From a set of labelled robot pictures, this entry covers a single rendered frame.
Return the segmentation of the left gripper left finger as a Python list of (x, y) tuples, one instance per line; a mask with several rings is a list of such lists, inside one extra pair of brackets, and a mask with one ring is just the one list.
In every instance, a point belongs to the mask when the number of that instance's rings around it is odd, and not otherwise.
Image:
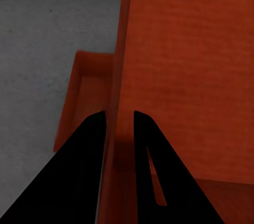
[(95, 224), (106, 112), (87, 115), (0, 224)]

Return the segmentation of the storage box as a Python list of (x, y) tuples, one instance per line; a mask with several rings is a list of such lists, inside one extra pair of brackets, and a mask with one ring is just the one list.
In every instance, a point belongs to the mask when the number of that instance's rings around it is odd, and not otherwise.
[(135, 111), (225, 224), (254, 224), (254, 0), (121, 0), (110, 92), (97, 224), (138, 224)]
[[(75, 115), (77, 114), (77, 109), (79, 109), (76, 108), (77, 103), (79, 103), (79, 97), (81, 97), (80, 99), (83, 103), (85, 103), (85, 101), (88, 103), (88, 100), (89, 103), (91, 103), (89, 96), (97, 93), (97, 89), (98, 91), (100, 90), (100, 92), (98, 92), (98, 94), (100, 94), (98, 100), (99, 98), (103, 98), (103, 93), (104, 96), (107, 96), (107, 99), (108, 97), (111, 98), (110, 91), (112, 87), (114, 58), (115, 55), (110, 54), (76, 51), (55, 141), (54, 152), (57, 153), (72, 136), (72, 131), (75, 132), (72, 130), (72, 127), (76, 125), (74, 125), (74, 122), (78, 122), (76, 121)], [(94, 86), (95, 83), (97, 84), (97, 88)], [(85, 101), (83, 101), (81, 94), (85, 95)], [(96, 94), (96, 96), (98, 96), (98, 94)], [(96, 105), (94, 96), (92, 96), (92, 99), (94, 105)], [(108, 117), (106, 118), (106, 127), (108, 127)]]

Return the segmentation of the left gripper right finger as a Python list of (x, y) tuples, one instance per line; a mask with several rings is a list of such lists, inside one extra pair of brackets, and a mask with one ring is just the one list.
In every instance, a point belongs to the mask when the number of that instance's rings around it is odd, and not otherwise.
[[(167, 203), (156, 203), (147, 147)], [(225, 224), (155, 121), (134, 112), (138, 224)]]

